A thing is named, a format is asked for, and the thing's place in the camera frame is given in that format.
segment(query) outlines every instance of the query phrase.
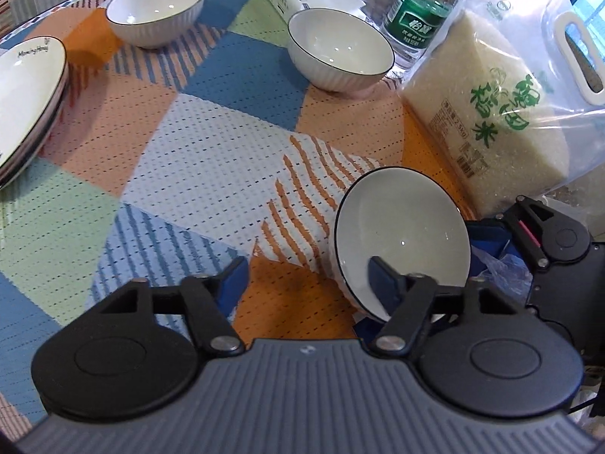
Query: white plastic handle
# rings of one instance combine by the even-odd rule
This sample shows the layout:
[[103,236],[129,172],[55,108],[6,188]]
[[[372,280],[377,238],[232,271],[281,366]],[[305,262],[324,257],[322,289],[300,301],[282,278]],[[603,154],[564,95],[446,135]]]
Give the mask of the white plastic handle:
[[[589,87],[586,77],[580,69],[580,63],[578,63],[578,60],[569,46],[567,39],[565,39],[565,29],[571,23],[577,25],[578,29],[580,30],[580,34],[582,35],[582,41],[584,41],[586,47],[588,47],[588,53],[595,63],[595,71],[597,71],[597,75],[601,79],[601,82],[604,86],[601,92],[593,92]],[[563,53],[565,60],[568,62],[568,65],[574,74],[576,84],[580,88],[582,97],[584,97],[586,101],[593,106],[602,106],[605,104],[605,63],[603,63],[601,60],[597,46],[594,44],[588,29],[576,12],[567,11],[556,18],[555,39],[557,40],[557,45],[559,46],[561,53]]]

